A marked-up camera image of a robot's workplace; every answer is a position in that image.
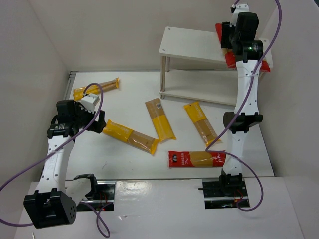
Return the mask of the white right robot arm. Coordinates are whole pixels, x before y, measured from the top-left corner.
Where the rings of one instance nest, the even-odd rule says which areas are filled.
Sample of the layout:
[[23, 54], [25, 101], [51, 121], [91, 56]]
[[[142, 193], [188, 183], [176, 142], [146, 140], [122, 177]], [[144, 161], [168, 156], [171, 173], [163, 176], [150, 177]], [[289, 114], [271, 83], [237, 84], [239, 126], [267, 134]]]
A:
[[233, 112], [226, 112], [223, 123], [227, 130], [227, 155], [219, 177], [221, 191], [233, 195], [243, 186], [244, 142], [249, 129], [263, 117], [257, 106], [258, 77], [263, 43], [255, 38], [259, 19], [255, 13], [236, 10], [230, 22], [222, 23], [221, 47], [235, 55], [238, 73], [237, 101]]

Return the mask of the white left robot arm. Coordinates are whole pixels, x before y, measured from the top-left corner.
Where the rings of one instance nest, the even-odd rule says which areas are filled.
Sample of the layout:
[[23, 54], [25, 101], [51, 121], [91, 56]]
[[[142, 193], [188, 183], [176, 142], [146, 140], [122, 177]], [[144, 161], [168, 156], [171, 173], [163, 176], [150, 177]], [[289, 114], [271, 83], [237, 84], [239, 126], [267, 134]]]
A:
[[37, 229], [74, 223], [81, 196], [67, 195], [65, 183], [69, 158], [80, 130], [101, 133], [106, 126], [104, 111], [95, 112], [99, 96], [88, 94], [81, 100], [62, 100], [47, 131], [48, 158], [41, 179], [31, 195], [24, 198], [26, 209]]

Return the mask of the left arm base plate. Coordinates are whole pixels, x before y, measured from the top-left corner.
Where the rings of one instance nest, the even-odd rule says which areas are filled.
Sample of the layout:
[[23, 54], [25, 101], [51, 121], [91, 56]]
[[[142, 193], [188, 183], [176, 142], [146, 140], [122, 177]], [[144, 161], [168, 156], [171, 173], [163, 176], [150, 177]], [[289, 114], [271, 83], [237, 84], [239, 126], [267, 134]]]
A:
[[113, 211], [116, 182], [99, 180], [95, 188], [97, 192], [93, 196], [84, 197], [80, 202], [89, 204], [96, 211]]

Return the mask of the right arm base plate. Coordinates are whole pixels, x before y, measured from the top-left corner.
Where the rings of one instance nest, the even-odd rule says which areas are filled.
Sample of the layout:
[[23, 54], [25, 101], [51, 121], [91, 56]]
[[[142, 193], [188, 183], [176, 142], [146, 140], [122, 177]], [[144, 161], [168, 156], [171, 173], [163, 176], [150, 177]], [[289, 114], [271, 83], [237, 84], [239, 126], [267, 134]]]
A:
[[242, 208], [249, 208], [250, 203], [245, 182], [231, 193], [224, 193], [217, 180], [202, 180], [202, 186], [198, 188], [203, 192], [205, 209], [229, 209], [236, 208], [236, 204]]

